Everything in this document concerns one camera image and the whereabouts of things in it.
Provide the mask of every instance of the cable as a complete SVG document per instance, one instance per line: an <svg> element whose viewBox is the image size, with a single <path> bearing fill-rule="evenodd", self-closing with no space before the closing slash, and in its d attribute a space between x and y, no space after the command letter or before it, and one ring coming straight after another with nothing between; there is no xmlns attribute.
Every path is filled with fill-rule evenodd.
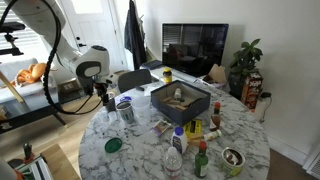
<svg viewBox="0 0 320 180"><path fill-rule="evenodd" d="M81 105L81 107L79 108L79 109L77 109L75 112L79 112L83 107L84 107L84 105L86 105L87 104L87 102L89 101L89 99L91 99L92 98L92 95L91 96L89 96L88 97L88 99Z"/></svg>
<svg viewBox="0 0 320 180"><path fill-rule="evenodd" d="M8 15L8 13L9 13L11 7L12 7L17 1L18 1L18 0L12 0L12 1L8 4L8 6L6 7L6 9L4 10L4 12L3 12L3 14L2 14L2 17L1 17L1 20L0 20L0 29L1 29L1 27L3 26L3 23L4 23L7 15Z"/></svg>
<svg viewBox="0 0 320 180"><path fill-rule="evenodd" d="M271 106L271 104L272 104L272 97L270 97L270 103L269 103L268 107L266 109L264 109L264 111L263 111L263 116L262 116L262 119L260 120L260 123L263 123L265 121L264 116L266 115L266 111Z"/></svg>
<svg viewBox="0 0 320 180"><path fill-rule="evenodd" d="M8 6L6 7L5 11L3 12L3 15L1 17L1 20L0 20L0 28L3 26L3 23L10 11L10 9L12 8L12 6L17 2L18 0L12 0ZM57 47L59 45L59 42L60 42L60 38L61 38L61 23L59 21L59 18L57 17L57 15L55 14L54 10L52 9L52 7L50 6L50 4L45 1L45 0L41 0L44 4L46 4L48 6L48 8L50 9L52 15L53 15L53 18L54 18L54 21L55 21L55 24L56 24L56 32L55 32L55 40L54 40L54 44L52 46L52 50L50 52L50 55L48 57L48 61L47 61L47 65L46 65L46 69L45 69L45 72L44 72L44 78L43 78L43 90L44 90L44 94L46 95L46 98L49 102L49 104L56 110L58 110L60 113L63 113L63 114L73 114L73 115L82 115L82 114L87 114L89 112L92 112L93 110L95 110L100 104L101 104L101 101L91 110L87 111L87 112L82 112L82 113L77 113L79 110L81 110L83 108L83 106L89 101L89 99L91 97L89 97L85 102L84 104L76 111L76 112L68 112L68 111L64 111L62 108L60 108L59 106L57 106L52 98L51 98L51 95L50 95L50 92L49 92L49 88L48 88L48 79L49 79L49 72L50 72L50 68L51 68L51 63L53 62L53 58L57 52Z"/></svg>

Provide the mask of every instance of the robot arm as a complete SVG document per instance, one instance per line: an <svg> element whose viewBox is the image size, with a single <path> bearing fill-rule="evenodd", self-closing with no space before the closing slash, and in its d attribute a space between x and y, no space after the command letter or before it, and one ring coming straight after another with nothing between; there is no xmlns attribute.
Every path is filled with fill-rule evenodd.
<svg viewBox="0 0 320 180"><path fill-rule="evenodd" d="M58 17L61 29L65 25L64 15L55 0L46 0ZM55 20L47 5L41 0L20 0L12 10L31 29L42 35L48 44L53 47L55 41ZM95 83L113 84L118 76L109 71L109 53L101 46L92 46L82 54L72 48L61 35L57 47L59 63L80 78L93 78Z"/></svg>

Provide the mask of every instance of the round table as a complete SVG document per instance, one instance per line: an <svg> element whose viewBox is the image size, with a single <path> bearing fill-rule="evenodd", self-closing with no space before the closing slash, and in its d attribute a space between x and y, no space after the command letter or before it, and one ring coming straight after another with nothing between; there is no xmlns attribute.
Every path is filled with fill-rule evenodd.
<svg viewBox="0 0 320 180"><path fill-rule="evenodd" d="M211 105L197 118L202 119L203 133L209 133L209 117L213 114L213 105L221 103L222 136L208 141L208 174L205 179L221 180L228 176L220 169L220 154L226 147L241 152L246 162L242 172L232 179L266 179L269 171L270 151L268 141L260 123L252 113L238 100L218 89L194 83L193 86L211 92ZM116 97L116 102L124 96L133 98L143 96L136 89L129 90ZM164 115L151 107L152 117L149 123L125 124L118 119L109 123L107 110L102 107L88 124L82 137L79 150L79 166L83 179L165 179L163 158L170 147L173 128L157 137L150 128ZM119 151L106 153L105 143L114 137L122 140ZM199 148L189 146L183 154L182 178L197 179L193 173L195 155Z"/></svg>

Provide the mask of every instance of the can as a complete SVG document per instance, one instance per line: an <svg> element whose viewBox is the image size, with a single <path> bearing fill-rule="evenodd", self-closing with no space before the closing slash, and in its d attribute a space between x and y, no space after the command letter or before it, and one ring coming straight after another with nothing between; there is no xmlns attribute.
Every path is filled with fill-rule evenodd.
<svg viewBox="0 0 320 180"><path fill-rule="evenodd" d="M221 152L220 167L228 176L236 176L242 171L245 161L240 152L227 147Z"/></svg>

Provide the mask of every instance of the condiment bottle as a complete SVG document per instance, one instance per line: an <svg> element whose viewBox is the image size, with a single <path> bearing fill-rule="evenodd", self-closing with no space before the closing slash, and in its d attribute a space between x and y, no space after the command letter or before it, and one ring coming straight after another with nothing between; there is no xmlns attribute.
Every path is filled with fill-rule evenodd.
<svg viewBox="0 0 320 180"><path fill-rule="evenodd" d="M180 88L177 88L174 91L174 99L176 99L176 100L180 100L181 99L181 89Z"/></svg>
<svg viewBox="0 0 320 180"><path fill-rule="evenodd" d="M214 104L214 113L211 116L211 121L210 121L210 131L215 131L220 128L220 103L216 102Z"/></svg>
<svg viewBox="0 0 320 180"><path fill-rule="evenodd" d="M220 136L222 136L222 133L218 129L218 130L216 130L214 132L211 132L211 133L203 135L203 139L206 140L206 141L211 141L211 140L213 140L213 139L215 139L217 137L220 137Z"/></svg>
<svg viewBox="0 0 320 180"><path fill-rule="evenodd" d="M172 82L172 72L170 68L164 68L163 69L163 81L166 84L169 84Z"/></svg>
<svg viewBox="0 0 320 180"><path fill-rule="evenodd" d="M207 151L207 143L205 141L201 141L199 144L199 153L196 154L195 164L194 164L194 174L198 178L203 178L207 175L208 172L208 163L209 159L206 155Z"/></svg>
<svg viewBox="0 0 320 180"><path fill-rule="evenodd" d="M187 136L182 127L176 127L171 137L171 145L183 154L188 146Z"/></svg>

